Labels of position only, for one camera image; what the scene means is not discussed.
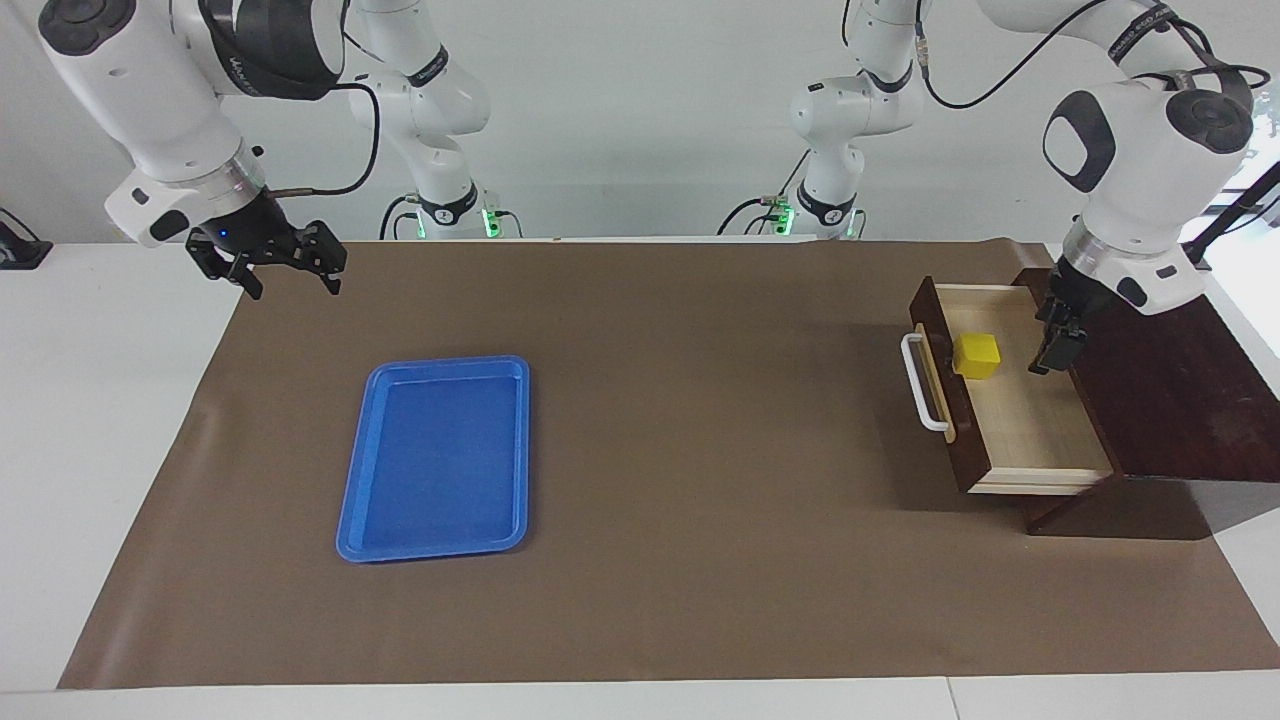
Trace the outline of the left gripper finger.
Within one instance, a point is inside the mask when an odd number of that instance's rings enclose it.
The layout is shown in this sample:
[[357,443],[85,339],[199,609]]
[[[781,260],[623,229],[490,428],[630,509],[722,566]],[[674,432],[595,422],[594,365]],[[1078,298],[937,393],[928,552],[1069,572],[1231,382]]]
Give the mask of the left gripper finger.
[[1068,372],[1087,345],[1087,329],[1079,318],[1052,324],[1052,370]]
[[1039,348],[1029,363],[1029,372],[1037,375],[1048,375],[1060,372],[1057,360],[1057,345],[1061,334],[1060,311],[1038,311],[1036,318],[1043,324],[1043,338]]

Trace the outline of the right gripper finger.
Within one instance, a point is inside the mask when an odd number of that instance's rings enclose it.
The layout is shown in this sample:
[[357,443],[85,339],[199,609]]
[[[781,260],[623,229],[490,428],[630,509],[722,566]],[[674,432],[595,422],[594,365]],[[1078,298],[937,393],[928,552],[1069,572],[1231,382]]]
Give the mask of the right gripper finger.
[[311,222],[300,231],[301,268],[319,277],[330,295],[340,293],[347,259],[346,246],[324,222]]
[[189,242],[189,256],[210,281],[227,281],[239,287],[252,300],[262,297],[262,283],[255,275],[246,254],[238,254],[233,260],[228,260],[219,254],[212,242]]

